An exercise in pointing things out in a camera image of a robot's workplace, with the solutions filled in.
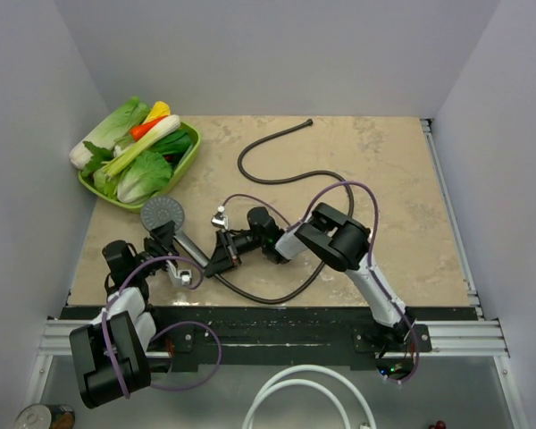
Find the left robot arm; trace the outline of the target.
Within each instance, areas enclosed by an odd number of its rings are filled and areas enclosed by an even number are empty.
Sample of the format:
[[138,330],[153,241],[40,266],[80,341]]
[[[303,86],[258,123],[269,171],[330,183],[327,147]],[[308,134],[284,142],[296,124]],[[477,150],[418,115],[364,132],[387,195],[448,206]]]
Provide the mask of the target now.
[[146,351],[165,344],[167,329],[147,309],[147,277],[165,268],[164,256],[178,254],[172,243],[176,227],[169,221],[151,230],[140,253],[125,240],[102,249],[109,268],[106,307],[69,335],[80,396],[88,408],[127,398],[150,384]]

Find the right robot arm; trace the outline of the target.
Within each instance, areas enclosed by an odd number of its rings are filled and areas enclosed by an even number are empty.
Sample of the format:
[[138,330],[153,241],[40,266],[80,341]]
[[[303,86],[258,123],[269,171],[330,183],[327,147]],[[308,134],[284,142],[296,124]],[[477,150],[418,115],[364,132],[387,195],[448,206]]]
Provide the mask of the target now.
[[406,305],[373,267],[370,230],[355,219],[320,203],[306,220],[289,231],[279,227],[263,206],[248,211],[246,230],[228,230],[221,226],[224,220],[220,207],[212,220],[218,231],[214,252],[205,266],[206,277],[240,266],[240,256],[256,249],[261,249],[276,265],[286,264],[310,250],[325,265],[345,273],[355,284],[372,310],[375,323],[382,326],[380,339],[386,349],[402,350],[412,340],[410,327],[402,322]]

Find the grey shower head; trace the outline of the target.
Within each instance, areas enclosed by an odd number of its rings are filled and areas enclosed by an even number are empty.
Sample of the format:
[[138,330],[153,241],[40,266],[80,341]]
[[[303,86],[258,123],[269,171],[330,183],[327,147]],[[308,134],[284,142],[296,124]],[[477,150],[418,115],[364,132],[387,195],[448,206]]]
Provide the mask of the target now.
[[141,223],[148,232],[169,221],[174,221],[176,223],[174,244],[178,244],[201,268],[205,268],[209,258],[183,231],[185,218],[182,205],[177,200],[166,196],[150,198],[140,210]]

